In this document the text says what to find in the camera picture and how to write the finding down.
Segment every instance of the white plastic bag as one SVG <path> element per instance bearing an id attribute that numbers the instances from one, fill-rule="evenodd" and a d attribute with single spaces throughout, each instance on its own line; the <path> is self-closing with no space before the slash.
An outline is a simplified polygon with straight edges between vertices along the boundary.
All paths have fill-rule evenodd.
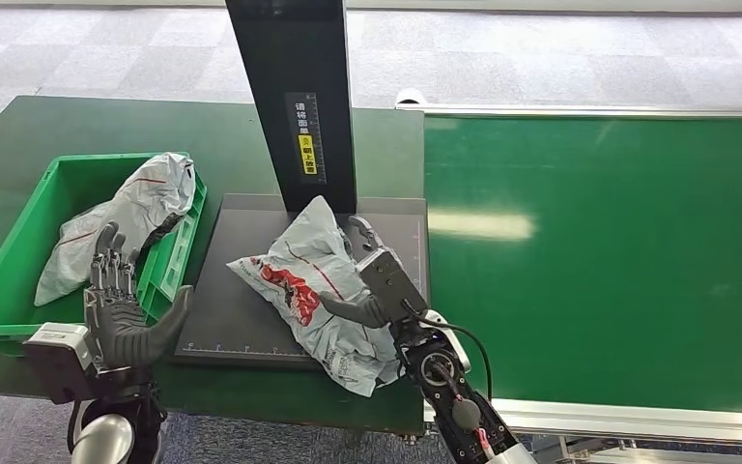
<path id="1" fill-rule="evenodd" d="M 115 196 L 61 226 L 58 244 L 43 268 L 35 305 L 46 305 L 76 290 L 89 277 L 98 233 L 109 221 L 127 236 L 123 253 L 140 249 L 170 215 L 182 217 L 194 198 L 192 160 L 174 153 L 148 159 Z"/>
<path id="2" fill-rule="evenodd" d="M 277 308 L 295 340 L 331 379 L 351 392 L 371 396 L 378 385 L 399 377 L 388 327 L 366 329 L 331 316 L 317 295 L 329 291 L 347 301 L 367 295 L 355 264 L 331 208 L 318 196 L 267 254 L 227 266 Z"/>

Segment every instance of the green table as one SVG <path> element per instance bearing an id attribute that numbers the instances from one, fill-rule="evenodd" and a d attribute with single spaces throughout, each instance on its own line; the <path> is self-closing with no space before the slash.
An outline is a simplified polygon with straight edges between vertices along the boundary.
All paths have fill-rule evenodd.
<path id="1" fill-rule="evenodd" d="M 618 417 L 612 432 L 644 415 L 629 407 L 742 423 L 742 114 L 587 114 L 424 119 L 435 308 L 482 338 L 495 396 L 545 405 L 540 417 L 596 405 Z M 357 110 L 354 123 L 360 195 L 422 195 L 422 115 Z M 55 156 L 158 150 L 192 153 L 210 187 L 193 281 L 220 195 L 277 192 L 250 106 L 16 99 L 0 116 L 0 244 Z M 191 412 L 400 432 L 422 422 L 406 382 L 366 400 L 318 374 L 162 364 L 157 375 L 166 404 Z M 40 391 L 0 356 L 0 393 Z M 545 428 L 528 414 L 506 418 Z M 680 434 L 662 430 L 644 434 Z"/>
<path id="2" fill-rule="evenodd" d="M 358 110 L 354 122 L 358 193 L 421 197 L 421 115 Z M 195 282 L 223 193 L 279 193 L 250 105 L 16 98 L 0 115 L 0 246 L 53 158 L 157 151 L 191 153 L 209 187 L 185 277 Z M 407 382 L 366 399 L 322 372 L 161 362 L 156 377 L 164 404 L 192 413 L 402 433 L 422 430 L 422 402 Z M 28 366 L 2 355 L 0 393 L 42 395 Z"/>

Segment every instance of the black vertical post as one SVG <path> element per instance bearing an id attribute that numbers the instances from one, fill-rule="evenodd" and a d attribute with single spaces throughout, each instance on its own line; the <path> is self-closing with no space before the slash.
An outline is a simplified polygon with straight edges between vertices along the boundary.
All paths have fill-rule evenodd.
<path id="1" fill-rule="evenodd" d="M 226 0 L 286 209 L 357 187 L 343 0 Z"/>

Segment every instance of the humanoid robotic hand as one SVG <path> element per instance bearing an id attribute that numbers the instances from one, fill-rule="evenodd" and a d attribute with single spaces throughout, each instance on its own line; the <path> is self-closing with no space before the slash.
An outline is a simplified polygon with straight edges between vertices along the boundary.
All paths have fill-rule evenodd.
<path id="1" fill-rule="evenodd" d="M 192 287 L 175 293 L 172 308 L 152 327 L 135 296 L 134 249 L 126 259 L 121 253 L 126 237 L 118 224 L 101 230 L 90 270 L 90 285 L 84 290 L 84 321 L 98 363 L 107 369 L 140 367 L 154 363 L 180 330 L 191 309 Z"/>
<path id="2" fill-rule="evenodd" d="M 166 411 L 150 366 L 178 334 L 191 309 L 192 287 L 152 327 L 135 296 L 133 250 L 110 222 L 99 234 L 84 290 L 84 322 L 46 323 L 24 354 L 56 404 L 74 401 L 68 447 L 75 464 L 152 464 Z"/>

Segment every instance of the yellow label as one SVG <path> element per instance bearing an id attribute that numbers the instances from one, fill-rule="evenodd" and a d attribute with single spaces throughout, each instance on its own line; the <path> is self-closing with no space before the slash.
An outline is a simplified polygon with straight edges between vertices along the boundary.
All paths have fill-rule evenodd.
<path id="1" fill-rule="evenodd" d="M 317 163 L 314 161 L 314 141 L 311 135 L 298 135 L 300 142 L 300 157 L 302 158 L 302 172 L 317 174 Z"/>

